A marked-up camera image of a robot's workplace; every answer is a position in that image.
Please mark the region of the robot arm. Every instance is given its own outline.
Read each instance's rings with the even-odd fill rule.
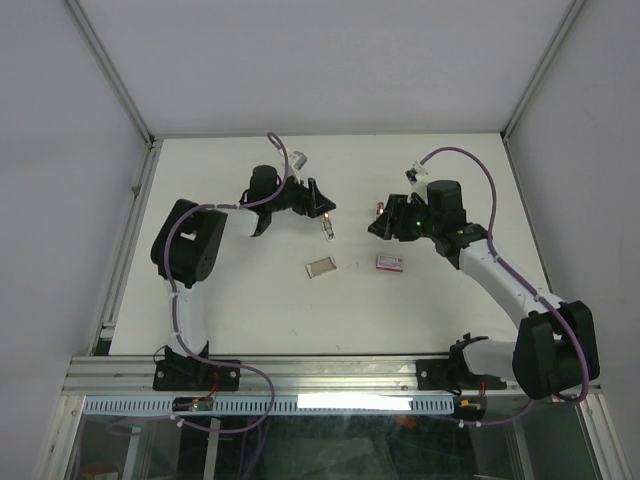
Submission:
[[[197,211],[180,225],[169,252],[169,265],[176,282],[177,293],[172,292],[171,285],[166,280],[164,248],[173,225],[184,213],[198,204],[189,200],[178,200],[156,237],[151,248],[151,260],[157,265],[158,274],[165,279],[170,305],[173,295],[177,295],[178,331],[192,352],[205,357],[208,355],[202,282],[213,270],[222,236],[260,236],[271,224],[273,212],[292,209],[298,215],[316,218],[336,208],[335,203],[320,193],[313,178],[309,178],[308,186],[304,185],[299,170],[306,162],[306,157],[300,152],[295,152],[292,158],[295,160],[291,168],[292,173],[284,180],[282,192],[271,201],[249,209],[230,205]],[[249,188],[243,193],[240,204],[269,197],[282,181],[275,168],[268,165],[255,167]],[[165,351],[165,357],[171,356],[176,364],[193,363],[175,336],[171,337],[168,351]],[[188,373],[189,368],[186,365],[179,367],[184,373]]]
[[[533,295],[503,268],[489,250],[487,231],[467,222],[460,184],[440,180],[426,185],[426,199],[416,191],[415,173],[407,172],[414,185],[410,195],[389,196],[383,213],[369,232],[384,239],[414,241],[430,238],[436,251],[473,278],[504,309],[518,328],[514,342],[465,335],[452,345],[444,371],[430,372],[439,383],[460,390],[482,375],[517,381],[533,399],[545,398],[581,383],[581,367],[566,332],[537,301],[544,296],[567,320],[580,341],[589,365],[590,379],[599,375],[593,319],[581,302],[566,304],[543,285]]]

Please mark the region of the purple cable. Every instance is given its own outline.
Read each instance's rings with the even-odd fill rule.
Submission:
[[[242,466],[244,465],[244,451],[247,448],[247,436],[249,435],[248,432],[244,432],[242,434],[242,443],[240,444],[240,461],[238,462],[238,475],[237,478],[240,478],[240,475],[242,474]]]
[[[262,455],[262,450],[264,449],[265,443],[267,443],[267,434],[269,433],[269,425],[267,423],[267,428],[264,431],[264,435],[262,435],[262,431],[260,430],[260,426],[258,426],[258,446],[256,447],[256,451],[253,454],[253,459],[249,462],[249,466],[247,467],[247,471],[244,472],[240,480],[248,480],[253,473],[253,470],[256,468],[258,464],[258,460],[260,460],[260,456]]]
[[[282,150],[282,155],[284,157],[284,178],[287,178],[287,176],[289,175],[289,156],[287,155],[287,149],[286,149],[284,143],[282,142],[280,137],[278,137],[275,133],[272,133],[272,132],[267,133],[267,139],[278,150]],[[280,195],[280,193],[284,189],[284,186],[285,186],[285,182],[280,182],[280,185],[278,186],[276,191],[273,192],[271,195],[269,195],[266,198],[263,198],[262,200],[257,200],[255,202],[246,203],[246,204],[242,205],[241,208],[255,207],[255,206],[262,205],[264,203],[270,202],[271,200],[276,198],[278,195]],[[192,352],[189,349],[189,347],[187,347],[187,345],[185,344],[184,340],[182,339],[182,336],[180,335],[180,330],[178,328],[178,298],[177,298],[177,295],[176,295],[177,292],[178,292],[178,286],[176,285],[176,281],[173,278],[173,276],[171,275],[171,269],[169,268],[169,252],[170,252],[170,249],[171,249],[171,242],[173,241],[173,237],[176,235],[176,233],[178,231],[178,228],[180,228],[180,225],[182,225],[182,223],[187,218],[189,218],[191,215],[193,215],[195,212],[198,212],[200,210],[212,209],[212,208],[216,208],[216,206],[213,205],[213,204],[202,204],[202,205],[197,205],[197,206],[187,210],[185,213],[183,213],[180,216],[180,218],[178,218],[176,223],[171,227],[171,230],[169,230],[169,234],[167,235],[167,242],[166,242],[166,244],[164,246],[163,263],[164,263],[164,271],[167,273],[167,280],[169,281],[169,284],[171,285],[171,291],[173,293],[173,296],[172,296],[172,299],[171,299],[171,324],[172,324],[172,327],[173,327],[172,330],[173,330],[173,333],[176,336],[176,341],[182,347],[182,349],[187,353],[187,355],[189,355],[190,357],[198,360],[199,362],[205,363],[207,365],[212,365],[214,367],[240,368],[241,370],[248,370],[248,371],[253,372],[253,373],[257,374],[257,375],[260,375],[262,378],[265,379],[265,381],[267,382],[267,385],[269,386],[269,391],[271,393],[271,401],[269,402],[269,406],[267,407],[267,410],[265,411],[264,415],[262,415],[260,418],[258,418],[255,422],[253,422],[253,423],[251,423],[251,424],[249,424],[249,425],[247,425],[246,427],[243,427],[243,428],[234,428],[234,429],[230,429],[230,430],[217,429],[217,428],[207,428],[207,427],[202,427],[202,426],[197,425],[195,423],[189,422],[188,420],[185,420],[184,418],[179,417],[179,416],[176,416],[175,418],[178,418],[184,425],[187,425],[189,427],[195,428],[197,430],[201,430],[203,432],[209,432],[209,433],[242,433],[242,432],[249,431],[252,428],[255,428],[258,425],[260,425],[262,422],[264,422],[266,420],[266,418],[271,413],[271,410],[273,409],[273,406],[274,406],[275,401],[276,401],[276,390],[275,390],[275,387],[273,386],[273,382],[271,381],[271,379],[269,378],[269,376],[266,373],[264,373],[261,370],[258,370],[255,367],[251,367],[249,365],[242,365],[242,364],[229,363],[229,362],[221,362],[221,361],[218,361],[218,360],[209,360],[209,359],[206,359],[206,358],[202,358],[202,357],[199,357],[196,353]]]
[[[487,177],[487,180],[489,181],[489,186],[491,187],[491,215],[489,216],[489,228],[487,230],[487,245],[489,247],[489,251],[491,252],[491,255],[493,255],[495,261],[497,261],[502,266],[502,268],[504,268],[513,278],[515,278],[518,281],[518,283],[520,283],[529,293],[531,293],[532,295],[536,295],[537,296],[538,295],[538,291],[536,290],[536,288],[533,285],[531,285],[522,275],[520,275],[511,265],[509,265],[509,263],[507,263],[506,260],[504,260],[502,257],[500,257],[500,255],[498,255],[498,252],[497,252],[497,250],[495,248],[495,245],[493,244],[493,226],[494,226],[494,223],[495,223],[495,220],[496,220],[496,210],[498,208],[498,194],[496,192],[496,184],[493,181],[493,177],[491,176],[491,173],[489,172],[489,169],[474,154],[472,154],[471,152],[469,152],[467,150],[464,150],[463,148],[459,148],[459,147],[441,147],[441,148],[438,148],[438,149],[434,150],[433,152],[431,152],[426,157],[424,157],[422,160],[420,160],[420,165],[424,165],[431,158],[433,158],[434,156],[436,156],[438,153],[441,153],[441,152],[457,152],[457,153],[461,153],[461,154],[469,157],[471,160],[473,160],[480,167],[480,169],[483,171],[483,173]],[[580,345],[580,342],[579,342],[578,338],[576,337],[575,333],[573,333],[573,330],[571,329],[571,327],[569,326],[567,321],[562,317],[562,315],[560,315],[558,310],[556,310],[553,307],[553,305],[551,305],[551,303],[546,298],[544,298],[542,296],[538,296],[538,301],[549,312],[551,312],[551,314],[556,318],[558,323],[560,323],[562,328],[565,330],[567,336],[569,337],[569,340],[571,341],[571,344],[573,345],[573,348],[576,351],[576,354],[578,355],[578,360],[580,362],[580,368],[582,370],[582,388],[580,390],[580,394],[575,398],[568,398],[568,397],[565,397],[565,396],[561,396],[561,398],[563,398],[564,400],[568,400],[568,401],[572,401],[572,402],[576,402],[576,403],[577,402],[581,402],[582,400],[584,400],[586,398],[586,396],[589,393],[589,367],[587,365],[587,359],[586,359],[586,357],[584,355],[584,350],[582,349],[582,346]],[[533,401],[530,401],[524,407],[524,409],[522,409],[522,411],[520,411],[520,413],[514,415],[513,417],[510,417],[510,418],[505,419],[505,420],[499,420],[499,421],[496,421],[496,422],[487,422],[487,423],[485,423],[483,425],[500,425],[500,424],[503,424],[503,423],[507,423],[507,422],[513,421],[513,420],[515,420],[517,418],[520,418],[525,413],[527,413],[531,409],[532,406],[533,406]]]

